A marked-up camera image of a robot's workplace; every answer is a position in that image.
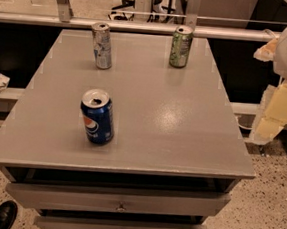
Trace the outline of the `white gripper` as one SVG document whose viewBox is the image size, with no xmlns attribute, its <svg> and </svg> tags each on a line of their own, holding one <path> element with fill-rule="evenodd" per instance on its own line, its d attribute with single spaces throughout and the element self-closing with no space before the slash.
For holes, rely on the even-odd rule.
<svg viewBox="0 0 287 229">
<path fill-rule="evenodd" d="M 253 57 L 268 62 L 274 60 L 274 71 L 287 79 L 287 27 L 279 40 L 272 39 L 258 48 Z M 264 91 L 250 131 L 250 141 L 257 145 L 267 144 L 287 125 L 287 80 L 279 86 L 269 85 Z"/>
</svg>

